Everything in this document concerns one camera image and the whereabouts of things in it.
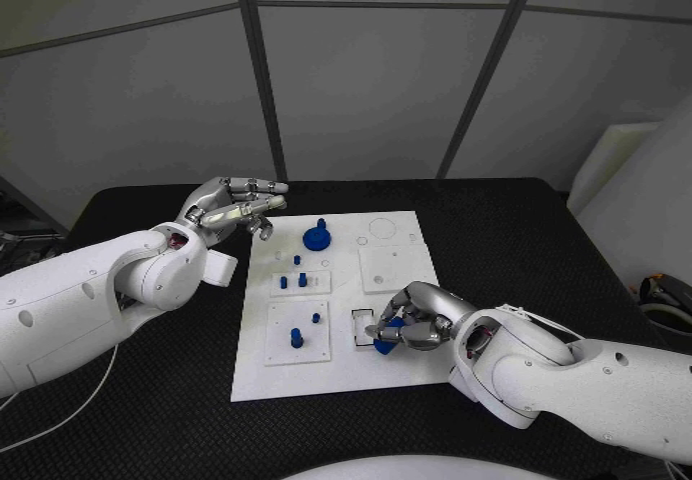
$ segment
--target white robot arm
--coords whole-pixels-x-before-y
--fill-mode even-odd
[[[404,327],[388,326],[404,309]],[[579,340],[565,344],[533,321]],[[692,464],[692,356],[584,339],[507,305],[487,310],[440,287],[414,282],[366,333],[430,350],[454,342],[450,383],[513,427],[542,411],[595,440]]]
[[[0,398],[82,366],[180,308],[200,281],[226,287],[236,260],[208,250],[235,230],[272,226],[287,185],[215,178],[174,222],[66,253],[0,278]]]

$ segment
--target blue object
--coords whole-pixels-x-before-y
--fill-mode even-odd
[[[303,335],[300,334],[300,328],[291,330],[291,347],[300,348],[303,346]]]
[[[405,325],[406,324],[404,323],[404,320],[401,319],[401,317],[394,317],[388,327],[404,327]],[[394,347],[396,347],[398,345],[398,343],[383,342],[382,340],[378,340],[378,339],[372,341],[372,344],[375,345],[375,350],[382,355],[386,355],[394,350]]]
[[[306,231],[303,234],[303,244],[306,248],[313,252],[319,252],[329,247],[332,243],[332,234],[327,230],[327,222],[320,218],[317,220],[317,226]]]

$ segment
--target black textured mat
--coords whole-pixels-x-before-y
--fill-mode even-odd
[[[101,192],[72,248],[171,221],[193,189]],[[440,284],[477,307],[506,302],[587,337],[660,345],[542,181],[295,182],[280,214],[388,210],[415,210]],[[590,478],[636,457],[548,413],[516,430],[445,384],[231,404],[249,244],[249,235],[235,232],[219,247],[239,259],[231,287],[202,284],[184,307],[121,344],[91,405],[55,433],[0,455],[0,478],[281,478],[332,462],[406,453]],[[22,393],[0,413],[3,446],[72,413],[109,356]]]

